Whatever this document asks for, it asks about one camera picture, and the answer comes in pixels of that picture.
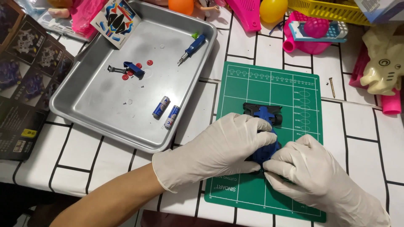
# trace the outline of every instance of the white latex glove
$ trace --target white latex glove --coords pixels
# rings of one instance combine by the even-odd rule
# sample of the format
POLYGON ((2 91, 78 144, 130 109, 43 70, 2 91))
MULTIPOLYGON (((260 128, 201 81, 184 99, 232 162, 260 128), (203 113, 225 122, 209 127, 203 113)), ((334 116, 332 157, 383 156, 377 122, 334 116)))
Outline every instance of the white latex glove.
POLYGON ((181 185, 209 177, 258 171, 259 164, 244 160, 258 148, 276 141, 271 129, 263 119, 230 113, 187 144, 155 153, 154 172, 164 189, 177 192, 181 185))
POLYGON ((380 201, 360 188, 317 140, 304 135, 263 163, 272 187, 292 199, 335 214, 342 227, 389 227, 380 201), (295 185, 283 181, 281 175, 295 185))

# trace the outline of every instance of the screwdriver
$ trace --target screwdriver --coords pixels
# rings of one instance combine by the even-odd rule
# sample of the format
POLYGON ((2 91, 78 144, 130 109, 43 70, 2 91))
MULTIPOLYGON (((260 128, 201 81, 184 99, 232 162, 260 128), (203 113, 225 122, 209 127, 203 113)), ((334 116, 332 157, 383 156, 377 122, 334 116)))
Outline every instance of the screwdriver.
POLYGON ((195 51, 198 50, 200 46, 205 43, 205 36, 200 35, 189 47, 185 50, 185 54, 182 55, 181 59, 177 62, 177 64, 181 64, 186 57, 191 56, 195 51))

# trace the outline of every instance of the blue screwdriver handle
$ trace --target blue screwdriver handle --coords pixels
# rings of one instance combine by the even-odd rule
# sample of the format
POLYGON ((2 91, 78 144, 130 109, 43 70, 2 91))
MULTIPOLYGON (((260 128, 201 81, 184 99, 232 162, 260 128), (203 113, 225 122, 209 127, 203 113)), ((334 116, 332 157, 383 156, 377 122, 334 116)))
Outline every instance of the blue screwdriver handle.
POLYGON ((185 50, 188 56, 191 56, 202 44, 205 43, 205 36, 200 35, 189 47, 185 50))

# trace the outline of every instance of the orange ball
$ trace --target orange ball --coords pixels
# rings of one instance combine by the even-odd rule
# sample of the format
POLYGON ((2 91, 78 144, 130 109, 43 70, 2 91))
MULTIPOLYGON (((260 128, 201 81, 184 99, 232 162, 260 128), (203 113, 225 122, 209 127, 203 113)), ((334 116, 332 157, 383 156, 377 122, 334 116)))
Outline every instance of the orange ball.
POLYGON ((194 10, 194 0, 168 0, 168 8, 172 11, 191 16, 194 10))

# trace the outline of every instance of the white tablecloth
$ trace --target white tablecloth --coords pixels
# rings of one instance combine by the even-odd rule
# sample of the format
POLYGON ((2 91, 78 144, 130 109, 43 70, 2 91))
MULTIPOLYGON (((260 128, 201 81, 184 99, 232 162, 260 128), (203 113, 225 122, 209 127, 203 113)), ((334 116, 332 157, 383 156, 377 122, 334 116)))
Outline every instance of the white tablecloth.
MULTIPOLYGON (((202 13, 195 15, 204 19, 202 13)), ((333 44, 320 55, 282 49, 283 32, 263 24, 258 33, 245 33, 226 8, 206 19, 218 28, 214 49, 171 147, 186 144, 216 119, 224 61, 314 73, 320 76, 324 146, 350 177, 380 199, 393 226, 404 225, 404 128, 399 116, 386 116, 378 97, 348 85, 361 47, 363 28, 349 26, 348 41, 333 44), (332 77, 335 99, 328 78, 332 77)), ((86 44, 67 37, 59 41, 73 55, 86 44)), ((0 160, 0 181, 75 196, 85 196, 112 178, 151 162, 152 155, 50 114, 26 162, 0 160)), ((278 215, 205 202, 205 182, 177 194, 164 193, 145 209, 197 216, 246 226, 323 226, 278 215)), ((133 223, 134 216, 128 223, 133 223)))

